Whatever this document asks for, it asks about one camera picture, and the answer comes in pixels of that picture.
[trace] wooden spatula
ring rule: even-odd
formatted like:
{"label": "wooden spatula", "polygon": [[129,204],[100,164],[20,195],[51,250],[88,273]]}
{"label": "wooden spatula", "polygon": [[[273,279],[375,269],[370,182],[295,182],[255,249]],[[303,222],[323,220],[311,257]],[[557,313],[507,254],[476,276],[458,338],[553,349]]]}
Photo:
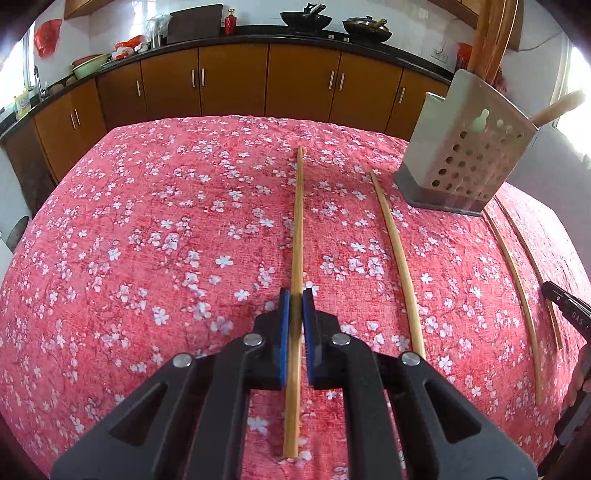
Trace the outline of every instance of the wooden spatula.
{"label": "wooden spatula", "polygon": [[563,96],[557,102],[554,102],[552,105],[544,108],[540,113],[531,117],[530,120],[538,128],[543,127],[545,124],[553,122],[566,112],[570,112],[582,105],[585,98],[586,95],[582,90],[571,92],[568,95]]}

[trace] person's hand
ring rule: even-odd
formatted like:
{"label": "person's hand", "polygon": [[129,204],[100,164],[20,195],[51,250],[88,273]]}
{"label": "person's hand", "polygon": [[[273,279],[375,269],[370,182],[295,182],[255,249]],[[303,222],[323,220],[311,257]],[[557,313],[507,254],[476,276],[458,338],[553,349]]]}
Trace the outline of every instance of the person's hand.
{"label": "person's hand", "polygon": [[577,392],[583,387],[583,391],[591,393],[591,379],[585,381],[583,372],[583,363],[591,361],[591,343],[588,343],[579,352],[579,360],[573,371],[573,377],[570,379],[569,389],[562,402],[562,408],[572,407],[577,401]]}

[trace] chopstick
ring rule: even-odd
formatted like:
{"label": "chopstick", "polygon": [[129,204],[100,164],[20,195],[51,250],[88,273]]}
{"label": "chopstick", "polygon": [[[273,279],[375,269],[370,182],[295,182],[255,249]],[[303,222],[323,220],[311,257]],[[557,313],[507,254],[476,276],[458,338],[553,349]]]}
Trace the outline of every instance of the chopstick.
{"label": "chopstick", "polygon": [[287,343],[287,384],[285,386],[285,423],[283,456],[297,458],[300,435],[301,383],[301,295],[304,255],[304,152],[297,148],[295,180],[294,236],[291,257],[290,329]]}
{"label": "chopstick", "polygon": [[492,0],[485,0],[478,15],[478,25],[476,26],[476,37],[474,40],[474,46],[472,47],[472,53],[470,54],[470,60],[468,61],[468,70],[470,73],[476,73],[476,68],[480,63],[480,55],[482,54],[482,46],[486,33],[488,32],[488,22],[491,15]]}
{"label": "chopstick", "polygon": [[482,53],[480,54],[480,61],[476,67],[476,74],[484,80],[486,72],[491,64],[492,52],[495,48],[497,38],[499,37],[499,30],[505,13],[505,0],[494,0],[491,7],[490,20],[484,45],[482,46]]}
{"label": "chopstick", "polygon": [[382,187],[379,185],[378,178],[375,176],[373,170],[369,171],[371,175],[371,181],[374,184],[375,193],[378,195],[379,205],[386,221],[386,228],[388,229],[388,236],[390,237],[390,243],[392,250],[394,251],[394,258],[396,259],[396,265],[398,267],[398,274],[400,275],[400,282],[402,283],[402,292],[404,294],[404,303],[406,305],[406,311],[408,315],[408,323],[410,326],[410,339],[413,343],[413,351],[425,358],[425,342],[423,340],[423,331],[421,329],[421,320],[418,317],[418,306],[417,298],[414,295],[413,279],[410,276],[410,270],[404,255],[404,249],[396,225],[394,224],[394,218],[390,211],[390,205],[386,200]]}
{"label": "chopstick", "polygon": [[585,93],[582,90],[570,92],[557,102],[554,102],[552,105],[543,109],[540,113],[531,117],[530,120],[538,128],[543,127],[545,124],[549,124],[565,113],[582,105],[585,98]]}
{"label": "chopstick", "polygon": [[[503,212],[503,215],[505,215],[505,217],[507,218],[507,221],[511,225],[511,228],[513,229],[513,232],[515,233],[517,240],[519,240],[521,246],[523,247],[523,250],[525,251],[527,258],[530,261],[530,264],[531,264],[531,266],[534,270],[534,273],[535,273],[535,277],[537,278],[538,283],[540,284],[540,288],[541,288],[542,283],[544,283],[544,277],[542,276],[542,272],[540,271],[540,268],[539,268],[537,262],[535,261],[534,255],[532,254],[529,245],[525,241],[525,237],[523,236],[523,234],[519,230],[519,227],[517,226],[517,224],[513,220],[513,217],[509,214],[509,212],[507,212],[505,205],[503,205],[503,203],[501,202],[501,199],[497,195],[495,195],[495,200],[496,200],[496,204],[499,206],[499,208]],[[554,338],[556,340],[556,347],[558,347],[558,350],[562,350],[563,343],[562,343],[562,336],[560,334],[560,327],[558,326],[558,319],[556,318],[556,312],[554,311],[554,306],[552,305],[551,301],[546,300],[546,308],[548,308],[548,312],[550,314],[550,319],[552,320],[552,328],[554,330]]]}
{"label": "chopstick", "polygon": [[509,37],[513,31],[513,23],[515,22],[515,16],[517,15],[517,3],[518,0],[506,0],[505,11],[503,13],[501,21],[501,29],[499,31],[499,37],[492,50],[491,62],[486,71],[486,77],[484,81],[492,85],[495,81],[496,73],[499,71],[501,60],[507,49],[509,43]]}
{"label": "chopstick", "polygon": [[541,361],[540,361],[540,348],[538,346],[538,338],[535,333],[535,326],[534,320],[531,317],[531,310],[530,306],[527,303],[527,298],[525,296],[525,290],[523,288],[523,284],[521,283],[521,279],[519,278],[519,273],[517,272],[517,268],[515,267],[515,263],[511,258],[511,254],[509,253],[509,249],[503,240],[501,232],[499,231],[496,223],[493,221],[491,216],[488,214],[486,209],[482,210],[486,220],[488,221],[489,226],[491,227],[492,233],[494,234],[497,243],[501,247],[501,251],[503,252],[503,256],[505,257],[505,261],[507,262],[507,266],[511,271],[511,276],[513,277],[513,282],[515,283],[515,288],[517,293],[519,294],[519,302],[521,303],[521,307],[523,308],[523,312],[525,314],[525,324],[527,325],[528,332],[530,334],[530,343],[531,343],[531,352],[534,362],[534,378],[535,378],[535,403],[537,405],[544,404],[544,393],[542,391],[542,369],[541,369]]}

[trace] metal rivet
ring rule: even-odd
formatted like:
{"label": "metal rivet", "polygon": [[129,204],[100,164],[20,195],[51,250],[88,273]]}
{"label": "metal rivet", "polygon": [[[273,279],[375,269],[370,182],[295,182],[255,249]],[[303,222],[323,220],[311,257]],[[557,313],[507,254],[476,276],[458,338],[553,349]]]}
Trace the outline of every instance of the metal rivet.
{"label": "metal rivet", "polygon": [[339,346],[345,346],[351,343],[351,337],[346,333],[335,333],[331,340],[335,345]]}
{"label": "metal rivet", "polygon": [[414,352],[406,352],[402,354],[402,363],[404,365],[408,365],[409,367],[415,367],[421,363],[421,357],[419,357]]}
{"label": "metal rivet", "polygon": [[247,333],[243,338],[242,341],[244,345],[248,346],[257,346],[262,343],[262,336],[258,333]]}
{"label": "metal rivet", "polygon": [[193,357],[188,353],[180,353],[173,358],[173,365],[178,368],[186,368],[191,365]]}

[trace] frying pan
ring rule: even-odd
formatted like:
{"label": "frying pan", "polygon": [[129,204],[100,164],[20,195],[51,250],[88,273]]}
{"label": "frying pan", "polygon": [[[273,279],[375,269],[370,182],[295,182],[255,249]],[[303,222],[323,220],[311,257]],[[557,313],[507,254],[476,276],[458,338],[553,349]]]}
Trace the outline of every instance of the frying pan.
{"label": "frying pan", "polygon": [[332,22],[332,17],[318,15],[326,5],[308,4],[303,12],[281,12],[281,19],[288,27],[300,32],[315,32],[322,30]]}
{"label": "frying pan", "polygon": [[392,32],[387,29],[385,23],[385,18],[375,21],[367,16],[348,18],[343,22],[343,26],[353,38],[382,43],[392,36]]}

